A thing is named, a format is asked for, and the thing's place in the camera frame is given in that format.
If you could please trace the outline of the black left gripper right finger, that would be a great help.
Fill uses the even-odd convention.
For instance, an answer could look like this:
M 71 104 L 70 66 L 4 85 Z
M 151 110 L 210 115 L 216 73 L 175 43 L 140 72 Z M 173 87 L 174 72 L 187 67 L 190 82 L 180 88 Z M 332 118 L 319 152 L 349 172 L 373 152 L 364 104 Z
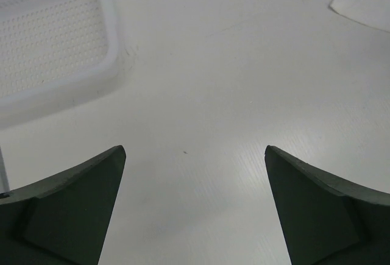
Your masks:
M 264 160 L 292 264 L 389 264 L 389 194 L 275 146 Z

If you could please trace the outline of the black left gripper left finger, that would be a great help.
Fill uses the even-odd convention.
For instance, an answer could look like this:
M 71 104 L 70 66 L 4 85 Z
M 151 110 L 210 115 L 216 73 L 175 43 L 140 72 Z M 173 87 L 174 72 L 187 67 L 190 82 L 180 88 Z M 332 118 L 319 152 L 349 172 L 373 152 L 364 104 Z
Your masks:
M 122 146 L 1 194 L 1 264 L 97 264 L 126 162 Z

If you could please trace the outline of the white t shirt robot print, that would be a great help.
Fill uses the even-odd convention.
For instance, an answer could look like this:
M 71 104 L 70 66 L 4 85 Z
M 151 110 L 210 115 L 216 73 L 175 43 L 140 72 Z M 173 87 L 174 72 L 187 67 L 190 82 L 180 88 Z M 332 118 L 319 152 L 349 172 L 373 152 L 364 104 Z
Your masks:
M 331 0 L 329 8 L 354 22 L 389 32 L 389 0 Z

